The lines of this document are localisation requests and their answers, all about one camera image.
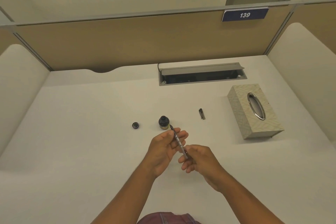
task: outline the left hand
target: left hand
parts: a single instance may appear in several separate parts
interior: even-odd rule
[[[185,139],[188,133],[180,128],[174,129],[182,145],[185,145]],[[152,139],[145,158],[142,161],[147,168],[153,172],[155,178],[159,177],[168,167],[173,156],[181,152],[172,130],[165,131]]]

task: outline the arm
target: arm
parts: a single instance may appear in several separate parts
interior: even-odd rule
[[[186,131],[175,128],[182,145],[188,137]],[[168,167],[174,154],[179,151],[173,141],[173,131],[154,137],[147,154],[121,190],[91,224],[135,224],[147,201],[155,179]]]
[[[222,193],[241,224],[283,224],[251,192],[233,178],[219,164],[209,147],[187,145],[186,150],[192,159],[179,158],[182,170],[187,173],[197,171],[207,183]]]

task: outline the right hand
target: right hand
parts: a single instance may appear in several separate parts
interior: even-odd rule
[[[206,182],[216,191],[219,191],[221,177],[226,171],[220,165],[209,147],[202,145],[187,145],[184,147],[191,158],[181,156],[179,163],[183,163],[182,170],[186,173],[197,171],[203,175]]]

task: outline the hand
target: hand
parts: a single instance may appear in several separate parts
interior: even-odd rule
[[[213,189],[219,191],[221,175],[226,171],[210,148],[201,145],[187,145],[185,149],[191,158],[185,159],[181,156],[178,159],[179,163],[183,163],[182,170],[185,170],[187,174],[194,170],[199,172]]]
[[[174,129],[182,145],[185,145],[185,139],[188,133],[180,128]],[[170,161],[176,152],[181,152],[172,130],[165,131],[152,139],[148,151],[142,163],[150,168],[155,178],[160,176],[168,167]]]

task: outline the shirt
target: shirt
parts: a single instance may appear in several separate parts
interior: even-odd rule
[[[175,215],[173,213],[151,213],[143,217],[137,224],[200,224],[190,214]]]

